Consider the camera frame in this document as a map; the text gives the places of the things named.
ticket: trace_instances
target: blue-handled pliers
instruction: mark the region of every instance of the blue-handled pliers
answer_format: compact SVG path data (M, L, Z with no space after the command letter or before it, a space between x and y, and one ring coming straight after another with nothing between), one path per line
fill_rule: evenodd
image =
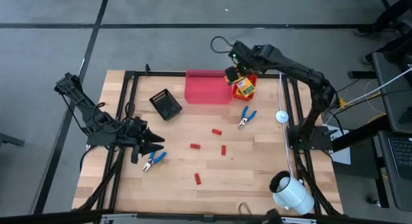
M149 160L148 160L147 163L145 163L144 166L143 166L143 171L147 172L147 170L149 170L150 167L151 167L154 163L157 163L157 162L159 162L160 160L162 160L162 159L165 157L165 155L166 155L166 152L162 152L162 153L160 154L160 156L154 158L154 157L155 157L155 152L151 152L151 153L150 153L150 156L149 156Z
M243 109L242 119L240 120L240 123L238 125L238 129L242 129L242 127L246 124L246 122L251 121L253 119L253 117L255 117L255 115L256 115L256 111L253 111L253 113L249 117L246 117L246 112L247 112L248 108L249 108L249 106L245 106L245 108Z

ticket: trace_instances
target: orange bin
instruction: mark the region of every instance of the orange bin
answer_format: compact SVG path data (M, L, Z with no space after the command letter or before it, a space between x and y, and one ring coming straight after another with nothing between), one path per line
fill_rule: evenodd
M249 81L252 83L252 85L253 85L254 87L256 87L256 81L258 80L258 76L256 76L256 75L247 75L247 78L248 78ZM253 93L253 94L245 97L245 96L243 96L243 95L240 93L240 91L239 91L239 94L240 94L240 95L238 95L238 94L236 93L236 91L237 91L238 89L239 89L239 88L238 88L236 85L233 85L232 94L233 94L233 97L234 97L234 98L237 98L237 99L240 99L240 100L244 100L244 101L249 101L249 100L252 100L252 99L253 99L253 96L254 96L255 93Z

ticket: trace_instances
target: black basket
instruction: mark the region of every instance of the black basket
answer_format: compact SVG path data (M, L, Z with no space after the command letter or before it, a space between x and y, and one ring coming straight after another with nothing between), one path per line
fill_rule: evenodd
M167 89L162 90L149 100L165 121L173 118L182 110L182 107Z

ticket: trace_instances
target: gray carpet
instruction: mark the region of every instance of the gray carpet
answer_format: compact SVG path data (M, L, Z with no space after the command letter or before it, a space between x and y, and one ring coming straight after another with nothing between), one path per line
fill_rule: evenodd
M101 3L102 0L0 0L0 23L94 23ZM359 24L373 22L383 10L380 0L109 0L103 23ZM287 57L323 72L340 89L353 82L346 75L348 71L370 69L359 63L362 55L394 37L385 33L380 39L360 39L352 31L100 30L84 90L97 101L107 70L142 70L145 63L154 71L225 68L231 61L209 49L209 41L215 35L249 45L273 44ZM5 144L0 148L0 216L31 211L65 112L64 102L52 88L65 72L79 71L90 35L90 29L0 29L0 132L26 140L24 147ZM218 43L216 47L226 48ZM345 100L358 97L367 82L362 80L339 95ZM376 86L372 82L370 89ZM384 109L380 100L372 105ZM376 114L363 104L340 117L344 127L353 129ZM86 137L72 122L45 212L71 209L85 142ZM341 174L336 178L348 215L404 223L410 220L407 212L382 210L364 202L366 195L376 196L370 179Z

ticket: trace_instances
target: wooden table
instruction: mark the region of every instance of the wooden table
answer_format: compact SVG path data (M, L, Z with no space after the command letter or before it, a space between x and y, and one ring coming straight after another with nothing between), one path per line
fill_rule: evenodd
M100 101L106 103L102 109L113 117L123 76L124 71L108 71L100 97ZM238 214L238 205L246 202L253 214L265 214L273 208L282 214L296 214L293 210L278 207L268 187L276 173L288 170L282 127L274 120L278 111L278 86L278 79L258 79L256 94L249 103L233 99L227 105L192 105L184 99L185 77L140 76L135 115L148 121L150 129L165 138L167 156L144 173L142 167L148 156L140 157L137 165L132 164L131 148L126 149L115 210ZM310 109L310 91L305 84L298 84L298 87L306 115ZM183 107L178 116L167 122L149 101L165 88ZM289 88L293 98L292 86ZM286 109L283 90L281 93L281 105ZM249 112L256 110L257 114L242 130L238 130L246 104ZM294 99L292 106L297 120ZM212 134L213 128L221 130L222 135ZM190 143L200 144L201 149L189 148ZM226 156L221 155L222 145L227 146ZM85 157L73 208L82 205L100 183L107 153L103 147L97 147ZM342 212L330 158L320 151L311 151L311 154L317 185L332 205ZM295 168L291 151L290 163ZM196 184L195 173L199 173L201 185ZM111 184L106 192L104 207L107 208Z

